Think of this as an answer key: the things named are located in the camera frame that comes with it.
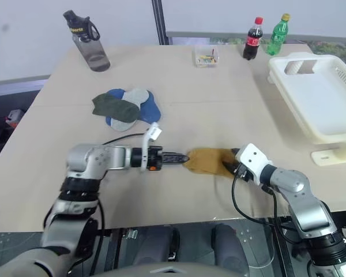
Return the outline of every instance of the white dish rack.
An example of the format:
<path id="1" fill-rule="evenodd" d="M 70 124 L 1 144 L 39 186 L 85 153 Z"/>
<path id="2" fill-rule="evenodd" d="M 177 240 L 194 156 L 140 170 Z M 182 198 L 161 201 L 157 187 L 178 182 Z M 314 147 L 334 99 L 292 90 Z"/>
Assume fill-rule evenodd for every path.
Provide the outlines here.
<path id="1" fill-rule="evenodd" d="M 311 153 L 313 161 L 319 166 L 346 163 L 346 64 L 333 55 L 292 53 L 272 58 L 269 69 L 269 82 L 305 135 L 314 144 L 341 143 L 338 149 Z"/>

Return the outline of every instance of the red bottle cap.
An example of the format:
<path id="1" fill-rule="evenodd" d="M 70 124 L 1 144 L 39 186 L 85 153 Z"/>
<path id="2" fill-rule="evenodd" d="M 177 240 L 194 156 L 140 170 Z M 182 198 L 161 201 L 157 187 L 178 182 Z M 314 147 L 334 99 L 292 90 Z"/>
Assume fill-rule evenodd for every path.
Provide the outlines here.
<path id="1" fill-rule="evenodd" d="M 255 24 L 261 25 L 262 23 L 263 23 L 263 18 L 262 17 L 255 18 Z"/>

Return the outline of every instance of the white wall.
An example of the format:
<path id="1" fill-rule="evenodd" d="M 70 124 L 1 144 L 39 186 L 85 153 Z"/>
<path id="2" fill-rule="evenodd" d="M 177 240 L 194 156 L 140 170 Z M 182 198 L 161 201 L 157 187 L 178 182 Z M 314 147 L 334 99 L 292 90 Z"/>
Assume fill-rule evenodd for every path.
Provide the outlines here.
<path id="1" fill-rule="evenodd" d="M 272 33 L 282 14 L 289 13 L 289 35 L 293 38 L 346 38 L 346 0 L 162 0 L 162 3 L 167 36 L 245 34 L 257 16 L 264 18 L 264 33 Z"/>
<path id="2" fill-rule="evenodd" d="M 69 9 L 91 17 L 104 47 L 159 44 L 151 0 L 0 0 L 0 81 L 51 74 L 75 47 Z"/>

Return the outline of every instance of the green soda bottle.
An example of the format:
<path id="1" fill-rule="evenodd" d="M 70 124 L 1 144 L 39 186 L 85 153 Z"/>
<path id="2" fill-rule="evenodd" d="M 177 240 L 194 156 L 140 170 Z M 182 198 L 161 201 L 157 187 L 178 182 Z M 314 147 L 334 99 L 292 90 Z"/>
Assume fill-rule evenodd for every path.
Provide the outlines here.
<path id="1" fill-rule="evenodd" d="M 288 33 L 288 20 L 290 16 L 288 13 L 284 13 L 282 15 L 281 21 L 275 26 L 272 34 L 272 38 L 270 39 L 270 43 L 266 48 L 266 52 L 273 56 L 277 55 L 281 51 L 282 44 L 286 40 L 286 36 Z"/>

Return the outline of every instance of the wooden table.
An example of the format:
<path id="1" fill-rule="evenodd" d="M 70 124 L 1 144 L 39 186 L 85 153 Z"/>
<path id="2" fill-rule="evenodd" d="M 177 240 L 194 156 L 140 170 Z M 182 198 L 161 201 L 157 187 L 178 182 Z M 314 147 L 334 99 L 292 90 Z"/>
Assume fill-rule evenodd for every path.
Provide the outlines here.
<path id="1" fill-rule="evenodd" d="M 147 129 L 138 122 L 119 133 L 92 114 L 91 99 L 111 88 L 153 92 L 163 130 L 154 144 L 165 151 L 251 142 L 275 165 L 305 173 L 315 195 L 332 211 L 346 210 L 346 164 L 321 168 L 312 162 L 310 153 L 326 147 L 305 138 L 277 88 L 267 82 L 270 57 L 259 49 L 249 62 L 241 48 L 219 46 L 220 61 L 213 69 L 196 68 L 189 46 L 109 48 L 112 66 L 103 73 L 92 72 L 77 49 L 70 51 L 0 154 L 0 231 L 42 230 L 65 178 L 71 147 Z M 280 55 L 295 51 L 310 49 L 286 44 Z M 121 144 L 139 147 L 141 139 Z M 228 178 L 193 174 L 182 166 L 109 172 L 100 187 L 106 228 L 239 218 L 230 187 Z M 272 199 L 255 185 L 239 181 L 236 195 L 249 215 L 272 216 Z M 279 206 L 280 214 L 286 214 L 285 202 Z"/>

